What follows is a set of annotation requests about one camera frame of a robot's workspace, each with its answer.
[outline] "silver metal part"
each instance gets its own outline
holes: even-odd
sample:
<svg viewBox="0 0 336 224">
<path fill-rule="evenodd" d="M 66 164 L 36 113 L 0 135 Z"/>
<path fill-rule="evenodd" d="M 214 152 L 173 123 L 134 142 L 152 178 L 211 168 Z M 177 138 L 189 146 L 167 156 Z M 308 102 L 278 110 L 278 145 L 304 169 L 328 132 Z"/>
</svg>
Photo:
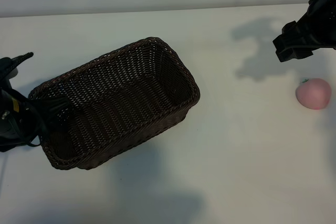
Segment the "silver metal part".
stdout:
<svg viewBox="0 0 336 224">
<path fill-rule="evenodd" d="M 7 117 L 9 114 L 10 114 L 10 112 L 9 112 L 8 110 L 5 110 L 4 113 L 3 113 L 2 116 L 1 116 L 1 119 L 2 119 L 2 120 L 5 120 L 6 117 Z"/>
</svg>

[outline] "brown wicker basket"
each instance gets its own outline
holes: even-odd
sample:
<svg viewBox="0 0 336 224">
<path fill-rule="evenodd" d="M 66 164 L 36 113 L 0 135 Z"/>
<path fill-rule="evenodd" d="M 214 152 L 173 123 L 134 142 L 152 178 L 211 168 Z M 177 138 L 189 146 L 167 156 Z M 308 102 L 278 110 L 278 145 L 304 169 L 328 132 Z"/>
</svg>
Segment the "brown wicker basket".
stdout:
<svg viewBox="0 0 336 224">
<path fill-rule="evenodd" d="M 57 169 L 92 169 L 180 123 L 200 99 L 176 52 L 147 38 L 36 87 L 30 99 L 66 95 L 67 133 L 40 137 Z"/>
</svg>

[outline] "robotic arm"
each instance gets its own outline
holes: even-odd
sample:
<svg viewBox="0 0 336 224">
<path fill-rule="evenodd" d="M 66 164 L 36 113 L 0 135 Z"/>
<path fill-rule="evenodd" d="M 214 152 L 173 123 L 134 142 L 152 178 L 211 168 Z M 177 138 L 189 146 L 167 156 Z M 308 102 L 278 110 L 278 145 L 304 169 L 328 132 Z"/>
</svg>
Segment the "robotic arm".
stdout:
<svg viewBox="0 0 336 224">
<path fill-rule="evenodd" d="M 304 16 L 285 25 L 273 43 L 281 62 L 304 59 L 319 48 L 336 49 L 336 0 L 310 0 Z"/>
</svg>

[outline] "white tabletop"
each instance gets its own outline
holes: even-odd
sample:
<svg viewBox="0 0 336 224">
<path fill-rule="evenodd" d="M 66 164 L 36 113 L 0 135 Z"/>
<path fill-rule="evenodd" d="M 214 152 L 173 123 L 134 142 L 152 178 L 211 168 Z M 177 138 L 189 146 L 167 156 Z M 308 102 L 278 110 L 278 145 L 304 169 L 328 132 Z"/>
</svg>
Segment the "white tabletop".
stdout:
<svg viewBox="0 0 336 224">
<path fill-rule="evenodd" d="M 201 99 L 185 121 L 90 171 L 52 168 L 40 147 L 0 154 L 1 224 L 334 224 L 336 99 L 302 107 L 295 89 L 336 88 L 336 52 L 280 63 L 272 40 L 307 5 L 0 19 L 0 55 L 29 51 L 15 89 L 157 36 Z"/>
</svg>

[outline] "basket rim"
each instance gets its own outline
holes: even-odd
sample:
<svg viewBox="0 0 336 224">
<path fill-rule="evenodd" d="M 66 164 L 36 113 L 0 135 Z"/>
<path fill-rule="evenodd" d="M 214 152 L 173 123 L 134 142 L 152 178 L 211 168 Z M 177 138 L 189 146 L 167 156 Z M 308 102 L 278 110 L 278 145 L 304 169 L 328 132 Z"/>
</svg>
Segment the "basket rim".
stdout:
<svg viewBox="0 0 336 224">
<path fill-rule="evenodd" d="M 191 90 L 192 90 L 192 95 L 190 96 L 189 99 L 187 99 L 186 101 L 180 103 L 177 106 L 173 106 L 171 107 L 169 110 L 163 111 L 158 115 L 155 115 L 154 117 L 138 124 L 135 125 L 134 127 L 130 128 L 129 130 L 115 136 L 115 137 L 111 137 L 110 139 L 106 140 L 103 144 L 99 145 L 97 148 L 89 150 L 88 152 L 81 154 L 79 156 L 76 157 L 72 157 L 69 159 L 63 159 L 60 158 L 59 156 L 56 155 L 54 148 L 50 145 L 46 144 L 46 141 L 48 140 L 42 140 L 41 141 L 41 145 L 44 149 L 44 151 L 46 153 L 48 153 L 48 155 L 51 155 L 52 158 L 56 161 L 57 165 L 64 165 L 67 166 L 68 169 L 71 168 L 75 168 L 77 167 L 80 163 L 85 162 L 85 157 L 90 156 L 90 158 L 93 158 L 93 156 L 99 155 L 100 153 L 104 152 L 106 149 L 110 148 L 110 144 L 112 142 L 118 142 L 120 141 L 124 136 L 132 134 L 133 132 L 137 131 L 140 128 L 146 127 L 147 125 L 150 125 L 153 121 L 161 121 L 162 119 L 166 118 L 169 115 L 172 115 L 173 113 L 178 113 L 182 110 L 189 110 L 192 106 L 194 106 L 200 99 L 200 91 L 199 88 L 193 78 L 193 76 L 191 75 L 191 73 L 189 72 L 189 70 L 184 66 L 184 64 L 182 63 L 182 61 L 180 60 L 180 58 L 178 57 L 177 53 L 167 44 L 165 43 L 163 40 L 161 40 L 160 38 L 157 37 L 149 37 L 146 39 L 141 39 L 137 42 L 133 42 L 131 44 L 128 44 L 124 47 L 121 47 L 117 50 L 111 51 L 107 54 L 104 54 L 96 59 L 91 60 L 90 62 L 81 65 L 80 67 L 74 68 L 64 74 L 61 74 L 55 78 L 52 78 L 49 81 L 45 81 L 43 82 L 41 85 L 35 87 L 29 94 L 29 98 L 30 99 L 34 99 L 36 98 L 39 94 L 43 93 L 43 90 L 47 87 L 51 87 L 54 85 L 57 85 L 58 83 L 60 83 L 61 81 L 64 82 L 70 78 L 72 78 L 75 74 L 79 74 L 82 73 L 84 71 L 86 71 L 87 69 L 95 66 L 97 64 L 98 61 L 100 61 L 101 63 L 104 63 L 107 60 L 111 60 L 114 59 L 122 54 L 125 54 L 127 52 L 129 52 L 130 50 L 132 50 L 133 48 L 136 47 L 141 47 L 144 46 L 148 43 L 155 43 L 161 47 L 164 48 L 164 50 L 166 50 L 169 53 L 169 56 L 172 57 L 172 59 L 174 60 L 174 64 L 176 67 L 178 67 L 179 69 L 182 70 L 186 81 L 188 83 L 188 85 L 190 86 Z"/>
</svg>

